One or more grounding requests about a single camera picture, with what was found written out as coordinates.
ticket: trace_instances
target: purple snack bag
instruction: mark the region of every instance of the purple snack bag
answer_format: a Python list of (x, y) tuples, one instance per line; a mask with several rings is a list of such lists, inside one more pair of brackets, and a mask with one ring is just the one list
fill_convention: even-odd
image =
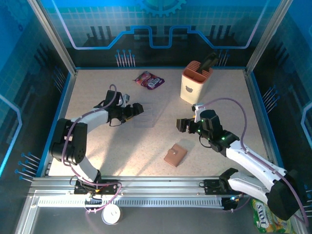
[(143, 87), (146, 87), (149, 90), (152, 90), (162, 85), (165, 80), (163, 78), (159, 78), (158, 76), (153, 75), (148, 71), (145, 71), (135, 79), (135, 82), (142, 85)]

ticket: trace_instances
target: yellow snack bag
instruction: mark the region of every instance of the yellow snack bag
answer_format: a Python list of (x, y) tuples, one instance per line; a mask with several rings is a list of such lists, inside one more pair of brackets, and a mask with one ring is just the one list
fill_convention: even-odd
[(276, 217), (266, 204), (257, 199), (251, 200), (253, 222), (261, 233), (295, 234), (290, 219), (287, 221)]

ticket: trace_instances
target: black bracket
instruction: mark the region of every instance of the black bracket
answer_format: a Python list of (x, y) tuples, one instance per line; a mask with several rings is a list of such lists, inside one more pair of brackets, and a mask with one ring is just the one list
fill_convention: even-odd
[[(101, 179), (98, 181), (99, 184), (118, 182), (116, 179)], [(88, 194), (89, 192), (94, 195), (115, 195), (119, 185), (108, 185), (108, 186), (93, 186), (77, 180), (75, 184), (74, 194)]]
[(222, 186), (220, 186), (218, 179), (205, 179), (200, 187), (204, 188), (205, 195), (239, 195), (241, 192), (233, 191), (233, 190), (224, 190)]
[(221, 203), (225, 211), (236, 209), (238, 206), (238, 200), (232, 200), (231, 198), (222, 198)]

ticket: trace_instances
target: cable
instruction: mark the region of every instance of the cable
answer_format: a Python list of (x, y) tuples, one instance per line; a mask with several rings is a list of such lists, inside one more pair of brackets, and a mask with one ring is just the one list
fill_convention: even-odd
[(205, 147), (205, 148), (211, 148), (211, 146), (206, 146), (206, 145), (203, 145), (203, 143), (201, 143), (201, 135), (199, 135), (199, 143), (203, 146), (203, 147)]
[(119, 189), (117, 190), (117, 192), (115, 193), (115, 195), (112, 197), (112, 199), (109, 200), (104, 206), (102, 206), (102, 207), (100, 207), (100, 208), (98, 208), (98, 209), (94, 209), (93, 212), (100, 211), (100, 210), (104, 209), (108, 204), (110, 204), (110, 203), (115, 199), (115, 197), (118, 195), (118, 193), (120, 192), (121, 187), (122, 187), (122, 184), (121, 184), (120, 182), (104, 183), (104, 184), (98, 184), (98, 183), (89, 182), (88, 180), (84, 179), (81, 175), (79, 175), (79, 174), (73, 169), (73, 167), (72, 167), (72, 165), (71, 165), (70, 163), (68, 163), (68, 164), (65, 163), (65, 152), (66, 152), (66, 149), (67, 149), (69, 137), (70, 137), (70, 135), (71, 135), (71, 133), (72, 133), (72, 131), (73, 131), (75, 125), (76, 125), (80, 120), (82, 120), (84, 117), (86, 117), (86, 116), (88, 116), (88, 115), (90, 115), (90, 114), (92, 114), (92, 113), (99, 112), (99, 111), (101, 111), (101, 110), (103, 110), (103, 109), (109, 107), (109, 106), (113, 103), (113, 101), (115, 100), (116, 95), (117, 95), (117, 87), (116, 87), (114, 84), (111, 84), (111, 85), (109, 86), (109, 88), (111, 89), (112, 87), (114, 87), (115, 93), (114, 93), (113, 99), (112, 99), (106, 106), (103, 106), (103, 107), (98, 108), (98, 109), (93, 110), (93, 111), (89, 111), (89, 112), (83, 114), (81, 117), (79, 117), (79, 118), (77, 118), (77, 119), (75, 120), (75, 122), (72, 124), (72, 126), (70, 127), (70, 129), (69, 129), (69, 131), (68, 131), (68, 134), (67, 134), (67, 137), (66, 137), (66, 140), (65, 140), (65, 143), (64, 143), (64, 147), (63, 147), (63, 150), (62, 150), (62, 158), (61, 158), (62, 163), (63, 163), (65, 166), (71, 167), (71, 169), (72, 169), (72, 171), (74, 172), (75, 176), (77, 176), (79, 179), (81, 179), (81, 180), (82, 180), (83, 182), (85, 182), (86, 184), (90, 184), (90, 185), (94, 185), (94, 186), (108, 186), (108, 185), (117, 185), (117, 184), (120, 185)]
[(114, 89), (115, 89), (114, 97), (113, 97), (113, 99), (112, 99), (106, 106), (103, 106), (103, 107), (101, 107), (101, 108), (98, 108), (98, 109), (96, 109), (96, 110), (89, 111), (89, 112), (83, 114), (81, 117), (77, 118), (77, 119), (75, 120), (75, 122), (72, 124), (72, 126), (70, 127), (70, 129), (69, 129), (69, 131), (68, 131), (68, 134), (67, 134), (67, 137), (66, 137), (66, 140), (65, 140), (65, 143), (64, 143), (64, 148), (63, 148), (63, 151), (62, 151), (62, 158), (61, 158), (61, 161), (62, 161), (62, 163), (63, 163), (65, 166), (71, 166), (70, 163), (68, 163), (68, 164), (65, 163), (65, 152), (66, 152), (66, 149), (67, 149), (69, 137), (70, 137), (70, 135), (72, 134), (72, 131), (73, 131), (75, 125), (76, 125), (80, 120), (82, 120), (84, 117), (86, 117), (86, 116), (88, 116), (88, 115), (90, 115), (90, 114), (92, 114), (92, 113), (99, 112), (99, 111), (101, 111), (101, 110), (103, 110), (103, 109), (109, 107), (109, 106), (113, 103), (113, 101), (115, 100), (116, 95), (117, 95), (117, 87), (116, 87), (114, 84), (111, 84), (111, 85), (109, 86), (109, 88), (111, 89), (112, 87), (114, 87)]
[(247, 199), (247, 201), (246, 201), (243, 205), (241, 205), (240, 207), (236, 208), (234, 211), (237, 212), (237, 211), (243, 209), (243, 208), (249, 203), (249, 201), (250, 201), (251, 198), (252, 198), (252, 197), (250, 196), (250, 197)]
[(71, 186), (73, 186), (73, 184), (72, 184), (72, 179), (75, 177), (76, 175), (73, 175), (71, 178), (70, 178), (70, 180), (69, 180), (69, 184), (71, 185)]
[(296, 217), (300, 222), (304, 223), (304, 224), (306, 225), (306, 227), (308, 227), (308, 226), (309, 226), (309, 220), (308, 220), (307, 214), (306, 214), (306, 212), (305, 212), (305, 210), (304, 210), (304, 207), (303, 207), (303, 205), (302, 205), (302, 202), (301, 202), (301, 200), (300, 200), (298, 194), (296, 193), (296, 191), (294, 190), (294, 188), (292, 187), (292, 185), (284, 178), (284, 176), (282, 176), (279, 172), (275, 171), (275, 169), (274, 169), (272, 166), (270, 166), (269, 164), (266, 164), (264, 161), (262, 161), (261, 159), (259, 159), (258, 157), (256, 157), (255, 155), (253, 155), (252, 153), (250, 153), (250, 152), (246, 149), (246, 147), (245, 147), (245, 145), (244, 145), (244, 142), (243, 142), (243, 141), (244, 141), (244, 136), (245, 136), (245, 133), (246, 133), (246, 130), (247, 130), (247, 115), (246, 115), (246, 112), (245, 112), (244, 107), (243, 107), (238, 101), (236, 101), (235, 99), (232, 99), (232, 98), (229, 98), (229, 97), (220, 97), (220, 98), (217, 98), (217, 99), (214, 99), (214, 100), (212, 100), (212, 101), (207, 102), (206, 104), (200, 106), (199, 109), (204, 108), (204, 107), (206, 107), (206, 106), (208, 106), (208, 105), (210, 105), (210, 104), (212, 104), (212, 103), (214, 103), (214, 102), (216, 102), (216, 101), (219, 101), (219, 100), (229, 100), (229, 101), (235, 102), (235, 103), (240, 107), (240, 109), (241, 109), (242, 112), (243, 112), (244, 120), (245, 120), (244, 130), (243, 130), (243, 133), (242, 133), (242, 136), (241, 136), (241, 139), (240, 139), (240, 145), (241, 145), (241, 147), (243, 148), (243, 150), (245, 151), (245, 153), (246, 153), (247, 155), (249, 155), (250, 157), (252, 157), (254, 160), (256, 160), (257, 162), (259, 162), (259, 163), (262, 164), (263, 166), (268, 167), (268, 168), (272, 171), (273, 174), (276, 174), (280, 179), (282, 179), (282, 180), (285, 182), (285, 184), (289, 187), (289, 189), (291, 190), (293, 196), (295, 197), (295, 199), (296, 199), (296, 201), (297, 201), (297, 203), (298, 203), (298, 205), (299, 205), (299, 208), (300, 208), (300, 211), (301, 211), (301, 213), (302, 213), (302, 215), (303, 215), (304, 221), (303, 221), (302, 219), (300, 219), (300, 218), (299, 218), (298, 216), (296, 216), (296, 215), (295, 215), (295, 217)]

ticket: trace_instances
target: metal frame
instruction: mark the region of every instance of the metal frame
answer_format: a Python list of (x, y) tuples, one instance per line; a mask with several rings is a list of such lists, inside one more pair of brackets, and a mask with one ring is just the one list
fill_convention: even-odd
[(60, 106), (60, 110), (59, 110), (59, 113), (57, 110), (57, 113), (54, 117), (54, 120), (53, 120), (53, 123), (51, 126), (51, 129), (53, 129), (53, 131), (52, 132), (50, 131), (50, 133), (49, 133), (49, 137), (47, 139), (47, 143), (46, 143), (46, 146), (45, 146), (43, 154), (42, 154), (42, 159), (44, 159), (44, 161), (40, 162), (40, 165), (39, 165), (40, 170), (38, 170), (37, 176), (40, 176), (40, 177), (45, 176), (46, 175), (45, 173), (48, 169), (48, 164), (50, 161), (52, 161), (52, 157), (48, 154), (48, 149), (50, 147), (50, 143), (52, 140), (52, 136), (54, 133), (54, 129), (55, 129), (57, 120), (59, 118), (65, 118), (66, 111), (67, 111), (67, 108), (69, 105), (69, 101), (70, 101), (70, 98), (71, 98), (71, 95), (72, 95), (72, 92), (74, 89), (74, 85), (76, 82), (77, 74), (78, 74), (78, 71), (76, 72), (76, 75), (70, 76), (69, 78), (67, 78), (69, 80), (66, 81), (65, 87), (63, 89), (63, 92), (65, 92), (65, 93), (62, 93), (62, 96), (61, 96), (59, 104), (58, 104)]
[(252, 74), (245, 73), (244, 76), (268, 159), (275, 165), (284, 167), (257, 83)]
[(47, 17), (47, 13), (45, 12), (44, 8), (40, 5), (41, 3), (38, 3), (36, 0), (27, 0), (27, 1), (31, 6), (31, 8), (33, 9), (35, 15), (37, 16), (39, 22), (43, 26), (46, 34), (48, 35), (55, 49), (57, 50), (60, 58), (64, 62), (67, 70), (70, 72), (71, 75), (74, 76), (76, 74), (76, 67), (74, 65), (74, 62), (70, 58), (70, 55), (68, 54), (62, 40), (60, 39), (54, 26), (49, 20), (49, 17)]
[[(204, 194), (204, 189), (198, 185), (199, 182), (204, 179), (218, 179), (215, 176), (110, 176), (103, 177), (103, 179), (117, 179), (122, 183), (121, 191), (116, 197), (116, 200), (119, 201), (117, 204), (121, 207), (204, 207), (222, 209), (221, 198), (231, 197), (231, 195)], [(86, 196), (74, 195), (74, 186), (71, 186), (69, 182), (70, 177), (68, 176), (35, 178), (31, 184), (15, 233), (31, 233), (38, 215), (38, 207), (81, 207), (82, 209), (86, 207), (84, 203)], [(296, 233), (308, 233), (302, 223), (295, 218), (292, 217), (291, 221)]]
[(268, 23), (268, 26), (266, 27), (264, 33), (262, 34), (262, 37), (257, 47), (255, 48), (252, 56), (250, 57), (249, 62), (247, 63), (247, 71), (246, 71), (247, 75), (250, 75), (251, 72), (254, 70), (263, 52), (267, 48), (269, 42), (271, 41), (277, 28), (279, 27), (281, 21), (286, 15), (292, 2), (293, 0), (282, 0), (279, 3), (276, 11), (274, 12), (272, 18), (270, 19), (270, 22)]

